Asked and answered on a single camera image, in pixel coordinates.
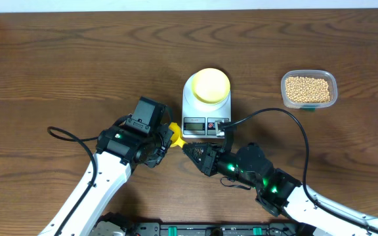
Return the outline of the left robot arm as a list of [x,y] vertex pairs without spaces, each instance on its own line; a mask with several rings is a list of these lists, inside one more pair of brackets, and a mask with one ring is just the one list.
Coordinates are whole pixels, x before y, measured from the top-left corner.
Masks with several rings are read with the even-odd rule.
[[176,123],[160,125],[145,136],[121,122],[100,133],[96,151],[71,137],[90,156],[86,173],[40,235],[90,235],[96,221],[138,165],[154,168],[181,134]]

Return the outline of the white digital kitchen scale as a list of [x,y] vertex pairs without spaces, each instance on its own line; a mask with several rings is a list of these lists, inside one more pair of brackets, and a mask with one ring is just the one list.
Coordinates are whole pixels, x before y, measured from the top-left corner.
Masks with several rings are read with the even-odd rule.
[[182,92],[181,129],[185,138],[217,138],[214,122],[232,120],[231,92],[218,104],[200,102],[191,89],[194,74],[186,81]]

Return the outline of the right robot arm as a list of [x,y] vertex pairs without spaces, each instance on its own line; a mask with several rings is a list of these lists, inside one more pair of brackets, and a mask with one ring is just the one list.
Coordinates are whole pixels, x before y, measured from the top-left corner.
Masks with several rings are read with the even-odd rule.
[[256,144],[232,153],[212,143],[191,143],[182,151],[206,176],[219,173],[255,189],[256,201],[273,216],[283,215],[329,235],[378,235],[378,217],[336,203],[274,168]]

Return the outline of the clear plastic container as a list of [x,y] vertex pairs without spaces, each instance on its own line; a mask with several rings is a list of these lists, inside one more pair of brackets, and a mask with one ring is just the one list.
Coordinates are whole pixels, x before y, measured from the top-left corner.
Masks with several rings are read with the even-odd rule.
[[314,69],[287,72],[281,80],[281,92],[283,104],[293,109],[328,108],[338,98],[334,76]]

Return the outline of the yellow measuring scoop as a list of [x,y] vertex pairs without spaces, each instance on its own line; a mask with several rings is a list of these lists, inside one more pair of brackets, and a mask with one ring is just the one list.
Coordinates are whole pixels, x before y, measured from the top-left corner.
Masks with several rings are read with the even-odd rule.
[[171,148],[173,148],[173,147],[183,148],[183,145],[185,145],[186,142],[183,140],[183,137],[182,137],[183,133],[182,133],[182,130],[179,127],[179,125],[177,123],[172,122],[169,125],[169,129],[171,131],[173,131],[173,135],[171,137],[171,145],[170,145],[170,147]]

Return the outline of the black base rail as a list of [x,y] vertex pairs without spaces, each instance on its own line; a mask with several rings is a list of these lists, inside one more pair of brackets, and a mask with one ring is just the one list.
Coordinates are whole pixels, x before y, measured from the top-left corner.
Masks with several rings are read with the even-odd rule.
[[101,216],[91,230],[93,236],[255,236],[295,235],[294,223],[259,224],[166,224],[160,221],[132,222],[120,214]]

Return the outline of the pale yellow bowl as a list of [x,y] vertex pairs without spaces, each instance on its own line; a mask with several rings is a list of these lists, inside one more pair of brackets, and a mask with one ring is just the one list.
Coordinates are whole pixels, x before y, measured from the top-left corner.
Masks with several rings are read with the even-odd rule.
[[219,69],[205,68],[194,74],[191,89],[200,102],[218,104],[230,94],[230,80]]

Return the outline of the soybeans pile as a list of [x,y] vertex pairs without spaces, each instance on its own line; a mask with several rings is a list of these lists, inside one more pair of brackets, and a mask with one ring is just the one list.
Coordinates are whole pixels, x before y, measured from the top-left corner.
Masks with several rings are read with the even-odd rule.
[[313,77],[288,77],[284,88],[287,97],[296,103],[326,103],[330,101],[329,83]]

